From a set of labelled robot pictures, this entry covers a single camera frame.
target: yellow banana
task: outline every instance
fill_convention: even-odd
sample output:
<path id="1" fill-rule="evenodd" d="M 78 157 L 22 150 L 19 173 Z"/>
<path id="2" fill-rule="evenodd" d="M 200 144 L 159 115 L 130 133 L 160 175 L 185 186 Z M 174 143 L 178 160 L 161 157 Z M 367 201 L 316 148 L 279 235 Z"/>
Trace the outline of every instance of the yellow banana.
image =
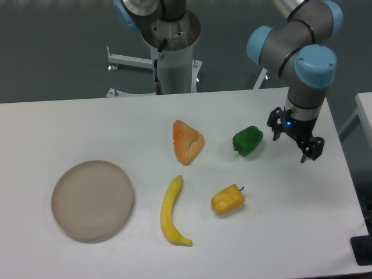
<path id="1" fill-rule="evenodd" d="M 178 229 L 174 226 L 172 221 L 172 211 L 174 203 L 182 189 L 182 176 L 175 177 L 165 193 L 162 203 L 162 211 L 160 213 L 160 223 L 166 238 L 176 245 L 191 246 L 192 240 L 181 235 Z"/>

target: white table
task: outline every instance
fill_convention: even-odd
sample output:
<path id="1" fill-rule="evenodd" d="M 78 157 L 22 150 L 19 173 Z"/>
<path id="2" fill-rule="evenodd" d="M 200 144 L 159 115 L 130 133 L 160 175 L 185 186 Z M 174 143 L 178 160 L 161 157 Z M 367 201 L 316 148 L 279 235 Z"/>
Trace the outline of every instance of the white table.
<path id="1" fill-rule="evenodd" d="M 266 126 L 286 88 L 0 105 L 0 278 L 301 278 L 362 273 L 350 237 L 367 229 L 327 103 L 314 129 L 325 138 L 316 161 Z M 190 166 L 172 146 L 172 123 L 198 129 L 206 144 Z M 264 132 L 247 158 L 232 137 Z M 51 195 L 74 165 L 93 159 L 130 176 L 135 202 L 124 228 L 82 244 L 58 227 Z M 174 222 L 192 247 L 173 246 L 160 228 L 169 182 L 184 186 Z M 245 206 L 217 217 L 210 199 L 236 183 Z"/>
<path id="2" fill-rule="evenodd" d="M 372 148 L 372 92 L 359 93 L 355 96 L 357 108 L 339 129 L 341 141 L 361 122 L 364 132 Z"/>

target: plate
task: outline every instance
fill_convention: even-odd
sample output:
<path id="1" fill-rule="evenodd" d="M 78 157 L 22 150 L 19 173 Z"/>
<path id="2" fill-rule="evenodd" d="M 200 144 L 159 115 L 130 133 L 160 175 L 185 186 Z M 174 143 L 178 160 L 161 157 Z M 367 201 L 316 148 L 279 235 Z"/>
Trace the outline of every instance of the plate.
<path id="1" fill-rule="evenodd" d="M 52 212 L 60 227 L 81 242 L 101 242 L 118 232 L 133 202 L 133 186 L 116 164 L 78 164 L 57 182 Z"/>

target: orange bread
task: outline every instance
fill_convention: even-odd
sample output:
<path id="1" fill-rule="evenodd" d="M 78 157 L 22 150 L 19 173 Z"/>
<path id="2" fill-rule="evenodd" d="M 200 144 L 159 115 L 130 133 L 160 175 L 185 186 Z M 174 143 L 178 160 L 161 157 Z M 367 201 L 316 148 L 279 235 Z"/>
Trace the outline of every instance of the orange bread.
<path id="1" fill-rule="evenodd" d="M 181 120 L 173 123 L 173 146 L 178 161 L 188 166 L 196 158 L 204 145 L 201 133 Z"/>

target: gray floor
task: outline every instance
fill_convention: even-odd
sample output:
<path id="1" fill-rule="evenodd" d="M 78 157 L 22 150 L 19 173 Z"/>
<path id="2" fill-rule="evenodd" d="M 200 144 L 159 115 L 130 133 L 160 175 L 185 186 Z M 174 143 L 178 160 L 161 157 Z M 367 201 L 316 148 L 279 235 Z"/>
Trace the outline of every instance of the gray floor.
<path id="1" fill-rule="evenodd" d="M 335 2 L 343 9 L 344 26 L 324 45 L 338 58 L 327 99 L 340 128 L 356 107 L 355 95 L 372 91 L 372 1 Z M 284 17 L 271 0 L 187 3 L 202 24 L 194 50 L 195 58 L 203 61 L 199 90 L 251 89 L 260 69 L 246 56 L 246 42 L 261 25 L 281 27 Z M 120 25 L 112 0 L 0 0 L 0 102 L 104 98 L 113 87 L 153 92 L 149 71 L 108 73 L 106 46 L 111 53 L 149 58 L 140 34 Z M 264 85 L 283 86 L 275 77 Z M 343 148 L 357 193 L 372 199 L 372 150 L 361 125 Z"/>

